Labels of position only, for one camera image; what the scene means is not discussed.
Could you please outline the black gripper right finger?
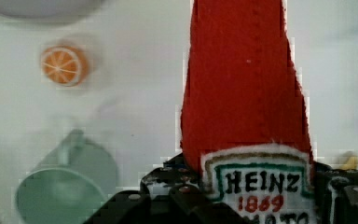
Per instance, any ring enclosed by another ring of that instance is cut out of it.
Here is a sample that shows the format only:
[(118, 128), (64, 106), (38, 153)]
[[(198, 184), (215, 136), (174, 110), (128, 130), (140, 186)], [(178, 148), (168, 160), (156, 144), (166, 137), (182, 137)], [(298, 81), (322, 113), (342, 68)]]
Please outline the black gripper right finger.
[(333, 169), (315, 163), (318, 224), (358, 224), (358, 170)]

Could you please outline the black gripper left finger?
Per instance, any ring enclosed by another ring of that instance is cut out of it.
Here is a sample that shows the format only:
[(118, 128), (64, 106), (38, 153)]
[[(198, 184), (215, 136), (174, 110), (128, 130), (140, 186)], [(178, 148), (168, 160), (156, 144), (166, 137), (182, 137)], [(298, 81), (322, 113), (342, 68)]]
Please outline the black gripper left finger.
[(138, 190), (115, 194), (83, 224), (248, 224), (224, 203), (208, 199), (199, 176), (179, 154), (152, 170)]

